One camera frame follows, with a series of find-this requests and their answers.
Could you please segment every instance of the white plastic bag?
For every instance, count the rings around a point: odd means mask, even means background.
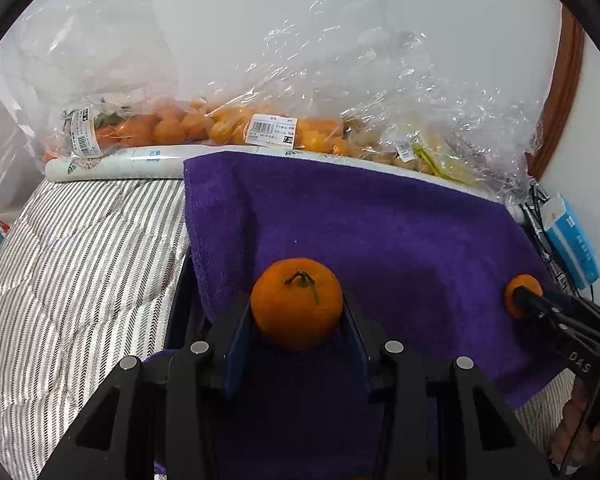
[[[51,156],[100,156],[124,145],[107,136],[112,142],[101,148],[93,123],[118,124],[129,110],[143,113],[147,102],[164,102],[177,89],[150,0],[37,0],[9,31],[2,70]],[[83,113],[90,131],[72,132]]]
[[[42,181],[42,146],[16,124],[0,103],[0,220],[12,225]]]
[[[538,148],[541,104],[436,77],[426,37],[392,0],[315,2],[269,33],[242,88],[220,85],[210,102],[222,104],[216,144],[249,142],[254,114],[297,118],[293,148],[433,173],[507,204],[526,198],[525,153]]]

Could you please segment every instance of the black clamp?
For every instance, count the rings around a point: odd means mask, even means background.
[[[512,294],[513,303],[539,327],[539,336],[565,365],[593,391],[600,378],[600,307],[560,292],[538,296],[524,286]],[[587,419],[594,428],[600,421],[600,392]]]
[[[216,480],[207,396],[238,393],[251,332],[248,298],[199,340],[147,363],[123,358],[78,414],[39,480]],[[427,403],[438,407],[440,479],[549,479],[543,457],[468,357],[435,364],[365,319],[350,300],[340,323],[370,402],[385,405],[374,480],[427,479]]]

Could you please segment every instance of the barcode sticker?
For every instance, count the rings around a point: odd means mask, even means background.
[[[298,119],[277,115],[254,114],[245,141],[256,146],[275,146],[292,149]]]
[[[90,108],[76,110],[71,117],[71,143],[77,156],[82,158],[102,156],[102,150],[96,140]]]
[[[410,160],[415,160],[418,158],[416,154],[413,153],[411,146],[408,144],[396,144],[395,151],[398,153],[400,160],[403,162],[409,162]]]

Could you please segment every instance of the orange stem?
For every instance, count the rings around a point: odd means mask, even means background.
[[[284,283],[285,285],[291,285],[293,280],[295,280],[296,278],[300,278],[299,285],[301,287],[303,287],[303,288],[308,287],[308,286],[311,287],[311,290],[314,293],[315,304],[316,305],[320,304],[320,299],[318,298],[318,291],[315,288],[315,280],[309,275],[308,272],[306,272],[306,270],[302,270],[302,269],[296,270],[296,272],[291,277],[287,278],[282,283]]]

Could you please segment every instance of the small orange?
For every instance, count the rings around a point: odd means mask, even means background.
[[[62,158],[66,156],[72,156],[71,148],[67,151],[66,140],[49,139],[45,142],[45,155],[43,160],[45,162],[50,161],[53,158]]]
[[[540,286],[540,283],[538,283],[538,280],[533,276],[529,274],[520,274],[507,283],[507,286],[504,288],[504,306],[506,307],[507,312],[515,319],[524,319],[526,317],[526,312],[516,306],[513,302],[513,291],[519,286],[528,288],[538,296],[542,296],[542,287]]]
[[[418,171],[427,175],[433,175],[433,169],[424,160],[422,160],[418,165]]]
[[[207,102],[206,103],[206,114],[209,116],[212,116],[213,118],[216,118],[216,112],[218,111],[218,108],[221,108],[222,105],[218,102]]]
[[[320,132],[311,130],[300,135],[298,148],[307,150],[308,152],[329,153],[331,151],[331,143]]]
[[[189,140],[208,139],[207,130],[211,128],[212,124],[212,119],[197,112],[185,115],[182,120],[182,126],[184,126]]]
[[[238,144],[239,146],[246,144],[246,142],[244,141],[244,133],[247,127],[249,126],[250,122],[250,117],[243,117],[238,121],[231,133],[232,144]]]
[[[96,130],[96,140],[100,149],[105,151],[118,143],[118,133],[113,126],[102,126]]]
[[[243,106],[229,106],[222,105],[215,108],[212,112],[207,112],[207,115],[211,115],[215,121],[225,121],[231,118],[237,118],[243,116],[245,113]]]
[[[184,144],[185,140],[187,140],[187,132],[179,120],[165,119],[160,121],[154,128],[154,141],[156,144],[171,146]]]
[[[199,111],[201,114],[205,114],[208,109],[208,103],[203,97],[198,97],[189,101],[189,107],[193,110]]]
[[[209,139],[218,146],[229,144],[238,120],[239,118],[233,118],[225,121],[218,121],[209,130]]]
[[[367,158],[368,158],[368,160],[372,160],[374,162],[379,162],[380,164],[392,165],[394,163],[394,153],[387,153],[387,152],[371,153],[370,156],[368,156]]]
[[[131,117],[116,126],[116,135],[124,148],[151,145],[151,127],[143,120]]]
[[[392,161],[391,164],[393,164],[394,166],[397,166],[398,168],[404,168],[405,170],[413,170],[413,171],[418,171],[418,167],[419,167],[419,162],[417,158],[414,158],[412,160],[408,160],[407,162],[404,162],[399,156],[395,156]]]
[[[156,114],[135,115],[134,119],[147,124],[152,130],[155,128],[155,125],[160,122],[160,117]]]
[[[296,123],[296,132],[305,134],[308,132],[318,132],[324,136],[342,136],[342,122],[336,120],[318,120],[318,119],[298,119]]]
[[[162,104],[155,109],[155,114],[160,117],[163,121],[166,119],[174,119],[181,121],[185,115],[184,110],[177,104]]]
[[[262,333],[289,350],[307,350],[329,336],[342,315],[342,289],[323,264],[308,258],[274,263],[251,291]]]
[[[333,155],[349,156],[349,143],[342,137],[336,137],[331,141],[331,153]]]
[[[353,158],[369,160],[373,154],[373,149],[368,146],[359,146],[355,142],[349,143],[349,156]]]

